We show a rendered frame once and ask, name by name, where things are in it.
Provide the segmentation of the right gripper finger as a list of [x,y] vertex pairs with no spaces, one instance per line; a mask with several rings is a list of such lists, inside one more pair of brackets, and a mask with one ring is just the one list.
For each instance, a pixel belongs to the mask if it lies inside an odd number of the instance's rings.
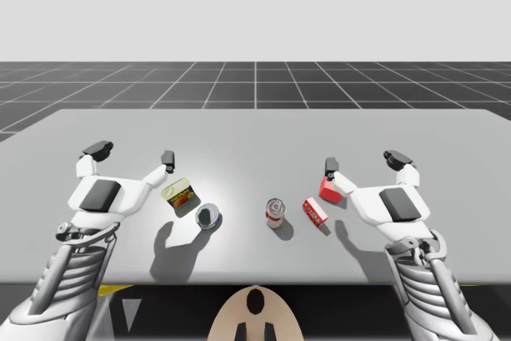
[[339,163],[334,157],[325,160],[324,176],[343,197],[349,196],[358,186],[339,171]]
[[397,150],[386,150],[383,156],[387,166],[396,172],[396,184],[420,186],[420,173],[407,155]]

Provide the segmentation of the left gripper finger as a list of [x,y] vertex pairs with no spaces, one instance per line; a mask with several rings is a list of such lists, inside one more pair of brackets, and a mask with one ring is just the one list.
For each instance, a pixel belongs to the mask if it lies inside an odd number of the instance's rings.
[[98,141],[82,151],[76,163],[76,176],[83,178],[97,175],[97,164],[106,160],[113,149],[113,142]]
[[141,198],[146,198],[149,193],[161,185],[168,177],[173,174],[176,168],[175,153],[172,150],[165,150],[160,157],[161,165],[151,171],[141,181]]

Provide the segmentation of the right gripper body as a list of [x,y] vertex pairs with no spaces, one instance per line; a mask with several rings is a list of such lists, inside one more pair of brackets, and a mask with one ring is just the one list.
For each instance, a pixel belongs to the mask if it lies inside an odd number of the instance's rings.
[[350,199],[361,219],[379,231],[429,231],[430,210],[414,186],[357,188]]

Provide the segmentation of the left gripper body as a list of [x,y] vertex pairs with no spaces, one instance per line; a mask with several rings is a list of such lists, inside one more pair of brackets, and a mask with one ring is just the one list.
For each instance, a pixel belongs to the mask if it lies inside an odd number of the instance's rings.
[[138,180],[86,176],[68,200],[72,224],[112,224],[141,209],[146,184]]

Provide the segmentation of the red cube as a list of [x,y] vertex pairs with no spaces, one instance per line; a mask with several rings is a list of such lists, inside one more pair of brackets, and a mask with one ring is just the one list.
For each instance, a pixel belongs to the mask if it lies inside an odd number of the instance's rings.
[[326,176],[320,183],[319,197],[333,204],[337,204],[343,199],[342,194],[335,189],[333,182],[328,180]]

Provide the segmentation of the green and blue rectangular can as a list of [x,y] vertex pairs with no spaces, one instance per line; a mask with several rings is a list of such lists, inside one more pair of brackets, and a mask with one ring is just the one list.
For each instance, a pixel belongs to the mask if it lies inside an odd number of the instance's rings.
[[160,195],[172,208],[179,208],[188,203],[196,194],[189,179],[182,177],[165,187]]

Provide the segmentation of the red and white carton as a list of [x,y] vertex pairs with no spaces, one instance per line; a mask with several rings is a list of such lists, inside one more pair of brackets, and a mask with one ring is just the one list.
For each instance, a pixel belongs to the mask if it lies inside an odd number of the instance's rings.
[[311,222],[318,228],[323,225],[329,218],[325,211],[321,208],[314,197],[308,197],[302,205],[303,211],[309,217]]

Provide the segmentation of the red and white can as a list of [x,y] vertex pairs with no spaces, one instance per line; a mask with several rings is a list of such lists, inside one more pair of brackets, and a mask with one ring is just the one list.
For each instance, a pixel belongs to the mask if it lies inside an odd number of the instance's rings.
[[267,225],[272,228],[278,228],[282,223],[286,213],[286,206],[279,198],[271,198],[266,205],[265,216]]

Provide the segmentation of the tan robot part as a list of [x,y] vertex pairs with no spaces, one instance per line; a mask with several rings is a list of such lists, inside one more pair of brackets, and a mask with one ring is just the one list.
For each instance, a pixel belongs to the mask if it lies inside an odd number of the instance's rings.
[[304,341],[295,314],[274,291],[250,286],[217,313],[207,341]]

